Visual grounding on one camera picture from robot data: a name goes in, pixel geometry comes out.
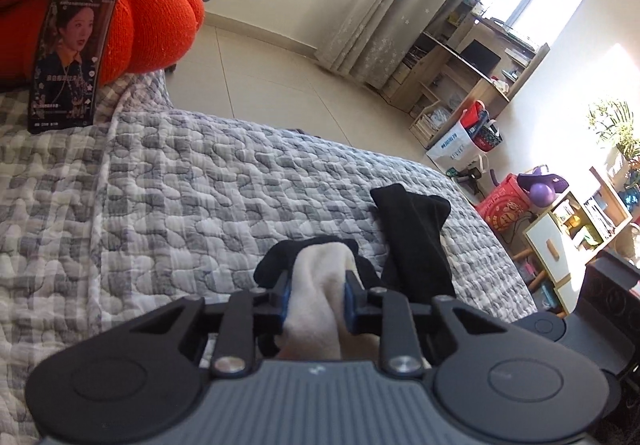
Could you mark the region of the black garment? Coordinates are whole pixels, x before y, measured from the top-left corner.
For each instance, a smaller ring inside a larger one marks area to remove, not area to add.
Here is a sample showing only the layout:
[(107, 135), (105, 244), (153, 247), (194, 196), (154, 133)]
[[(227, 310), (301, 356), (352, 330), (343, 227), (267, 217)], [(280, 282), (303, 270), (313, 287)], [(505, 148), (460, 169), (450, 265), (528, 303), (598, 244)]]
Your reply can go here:
[(388, 244), (388, 257), (378, 275), (370, 261), (360, 255), (355, 240), (319, 236), (303, 240), (283, 240), (274, 245), (255, 269), (254, 281), (272, 288), (281, 274), (291, 283), (293, 261), (299, 251), (322, 243), (345, 243), (354, 254), (353, 272), (363, 288), (384, 287), (405, 295), (411, 303), (428, 304), (437, 295), (456, 294), (451, 267), (440, 232), (451, 212), (450, 202), (439, 196), (422, 196), (394, 184), (374, 188), (370, 195)]

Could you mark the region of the white cream garment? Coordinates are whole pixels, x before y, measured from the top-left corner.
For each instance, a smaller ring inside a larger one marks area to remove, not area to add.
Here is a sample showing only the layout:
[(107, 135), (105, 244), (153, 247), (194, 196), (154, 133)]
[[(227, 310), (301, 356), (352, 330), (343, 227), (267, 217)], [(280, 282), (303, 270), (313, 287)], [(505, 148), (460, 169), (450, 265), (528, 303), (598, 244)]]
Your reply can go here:
[(344, 318), (345, 280), (356, 272), (345, 243), (322, 243), (299, 251), (277, 358), (289, 361), (374, 361), (380, 339), (352, 335)]

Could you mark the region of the white paper shopping bag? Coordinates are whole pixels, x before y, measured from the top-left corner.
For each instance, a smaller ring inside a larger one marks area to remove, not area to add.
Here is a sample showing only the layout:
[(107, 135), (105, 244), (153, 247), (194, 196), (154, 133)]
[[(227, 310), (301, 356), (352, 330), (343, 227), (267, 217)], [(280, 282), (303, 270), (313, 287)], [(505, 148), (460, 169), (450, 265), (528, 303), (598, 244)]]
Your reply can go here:
[(491, 118), (485, 105), (476, 100), (426, 150), (426, 155), (449, 176), (461, 176), (473, 168), (483, 175), (488, 170), (488, 153), (501, 143), (502, 136), (496, 120)]

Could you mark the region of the grey checked quilt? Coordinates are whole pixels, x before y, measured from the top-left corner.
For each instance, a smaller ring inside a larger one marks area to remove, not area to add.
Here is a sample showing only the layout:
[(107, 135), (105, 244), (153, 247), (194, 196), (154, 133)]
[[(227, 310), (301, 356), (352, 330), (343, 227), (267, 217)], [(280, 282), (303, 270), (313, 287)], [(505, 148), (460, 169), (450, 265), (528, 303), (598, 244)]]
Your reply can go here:
[(44, 358), (185, 295), (253, 286), (284, 239), (388, 248), (370, 192), (447, 199), (440, 240), (466, 303), (517, 321), (534, 301), (449, 179), (386, 154), (176, 109), (162, 72), (99, 90), (85, 127), (32, 134), (29, 93), (1, 96), (1, 439), (38, 439), (24, 386)]

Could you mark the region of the white wooden cabinet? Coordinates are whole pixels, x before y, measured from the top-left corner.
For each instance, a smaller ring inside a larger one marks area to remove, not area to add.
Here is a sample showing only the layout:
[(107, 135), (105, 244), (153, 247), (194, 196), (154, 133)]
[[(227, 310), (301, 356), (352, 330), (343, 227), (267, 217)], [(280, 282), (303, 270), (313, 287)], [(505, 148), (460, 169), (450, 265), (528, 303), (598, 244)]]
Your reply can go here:
[(541, 272), (529, 285), (535, 291), (545, 281), (553, 288), (560, 313), (573, 312), (587, 264), (609, 246), (631, 222), (631, 214), (608, 176), (596, 168), (570, 185), (523, 231), (527, 250), (537, 257)]

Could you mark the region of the purple ball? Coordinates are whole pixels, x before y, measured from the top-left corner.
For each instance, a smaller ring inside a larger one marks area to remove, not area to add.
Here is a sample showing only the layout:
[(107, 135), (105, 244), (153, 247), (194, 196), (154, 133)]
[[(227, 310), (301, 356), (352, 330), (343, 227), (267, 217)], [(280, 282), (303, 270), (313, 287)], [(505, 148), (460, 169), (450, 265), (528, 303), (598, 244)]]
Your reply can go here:
[(538, 208), (545, 208), (553, 203), (556, 192), (553, 187), (546, 183), (533, 183), (529, 188), (529, 200)]

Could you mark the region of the wooden desk with shelves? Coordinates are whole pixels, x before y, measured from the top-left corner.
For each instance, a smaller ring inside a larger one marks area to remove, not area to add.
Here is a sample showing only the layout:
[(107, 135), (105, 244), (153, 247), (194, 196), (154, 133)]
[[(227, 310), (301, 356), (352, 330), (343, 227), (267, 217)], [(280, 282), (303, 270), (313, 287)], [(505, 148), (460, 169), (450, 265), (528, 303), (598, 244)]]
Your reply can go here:
[[(464, 0), (421, 33), (382, 88), (390, 105), (409, 113), (410, 132), (426, 148), (476, 100), (498, 118), (550, 52), (548, 44), (530, 47), (497, 20), (482, 17), (478, 6), (477, 0)], [(460, 57), (473, 40), (501, 57), (489, 78)]]

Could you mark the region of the black monitor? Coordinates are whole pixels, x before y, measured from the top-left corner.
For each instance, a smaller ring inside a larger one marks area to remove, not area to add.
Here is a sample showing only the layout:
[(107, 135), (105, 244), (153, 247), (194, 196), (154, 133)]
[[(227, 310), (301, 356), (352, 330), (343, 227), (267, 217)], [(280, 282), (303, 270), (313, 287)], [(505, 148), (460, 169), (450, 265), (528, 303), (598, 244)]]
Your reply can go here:
[(473, 40), (465, 46), (460, 53), (460, 57), (477, 71), (482, 72), (487, 78), (501, 61), (501, 57), (477, 40)]

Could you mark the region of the green potted plant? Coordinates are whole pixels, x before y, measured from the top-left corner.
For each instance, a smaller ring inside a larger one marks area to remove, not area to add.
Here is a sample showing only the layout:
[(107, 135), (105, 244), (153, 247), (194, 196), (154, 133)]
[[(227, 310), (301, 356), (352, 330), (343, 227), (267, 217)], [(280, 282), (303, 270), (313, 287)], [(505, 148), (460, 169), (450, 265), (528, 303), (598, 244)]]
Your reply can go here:
[(589, 110), (588, 123), (591, 131), (613, 144), (626, 161), (639, 160), (639, 127), (627, 101), (599, 102)]

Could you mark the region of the black smartphone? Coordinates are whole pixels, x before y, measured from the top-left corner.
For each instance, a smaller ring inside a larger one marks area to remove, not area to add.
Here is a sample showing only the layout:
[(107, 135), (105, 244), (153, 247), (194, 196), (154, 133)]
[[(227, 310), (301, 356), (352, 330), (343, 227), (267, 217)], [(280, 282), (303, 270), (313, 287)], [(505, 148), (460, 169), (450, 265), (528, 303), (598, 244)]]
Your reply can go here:
[(29, 90), (30, 133), (93, 122), (101, 60), (116, 1), (50, 1)]

